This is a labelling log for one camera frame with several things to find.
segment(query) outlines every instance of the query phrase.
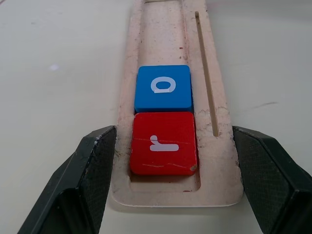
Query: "wooden board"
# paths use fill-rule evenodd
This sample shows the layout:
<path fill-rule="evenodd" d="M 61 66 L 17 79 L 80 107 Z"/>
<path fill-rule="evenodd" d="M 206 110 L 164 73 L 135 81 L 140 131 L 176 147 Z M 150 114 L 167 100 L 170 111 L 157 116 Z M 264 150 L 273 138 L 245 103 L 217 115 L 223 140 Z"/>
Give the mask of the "wooden board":
<path fill-rule="evenodd" d="M 191 69 L 199 170 L 137 176 L 129 157 L 138 68 Z M 112 173 L 113 199 L 127 206 L 215 207 L 243 194 L 237 152 L 205 0 L 136 0 L 130 20 Z"/>

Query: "table surface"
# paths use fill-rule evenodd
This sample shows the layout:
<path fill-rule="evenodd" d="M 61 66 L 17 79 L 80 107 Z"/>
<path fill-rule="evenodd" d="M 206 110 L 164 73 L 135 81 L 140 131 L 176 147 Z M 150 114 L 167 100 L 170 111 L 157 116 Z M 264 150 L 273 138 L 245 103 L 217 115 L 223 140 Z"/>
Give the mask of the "table surface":
<path fill-rule="evenodd" d="M 81 138 L 117 124 L 132 1 L 0 2 L 0 232 L 14 234 Z M 208 1 L 233 125 L 275 137 L 310 174 L 311 11 L 309 0 Z M 194 209 L 108 199 L 100 233 L 262 232 L 244 197 Z"/>

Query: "textured gripper pad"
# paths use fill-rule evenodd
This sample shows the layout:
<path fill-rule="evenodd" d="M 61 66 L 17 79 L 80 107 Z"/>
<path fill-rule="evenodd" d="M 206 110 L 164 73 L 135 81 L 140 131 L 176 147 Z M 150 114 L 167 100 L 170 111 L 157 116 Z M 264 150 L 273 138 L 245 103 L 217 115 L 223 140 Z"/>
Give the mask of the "textured gripper pad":
<path fill-rule="evenodd" d="M 19 234 L 98 234 L 110 186 L 115 140 L 114 126 L 85 136 L 53 173 Z"/>
<path fill-rule="evenodd" d="M 97 140 L 92 151 L 92 158 L 86 174 L 81 181 L 80 190 L 86 201 L 90 220 L 98 233 L 104 214 L 106 198 L 109 191 L 112 165 L 115 152 L 115 131 L 110 131 L 105 137 Z"/>
<path fill-rule="evenodd" d="M 312 182 L 272 137 L 233 127 L 246 196 L 264 234 L 312 233 Z"/>

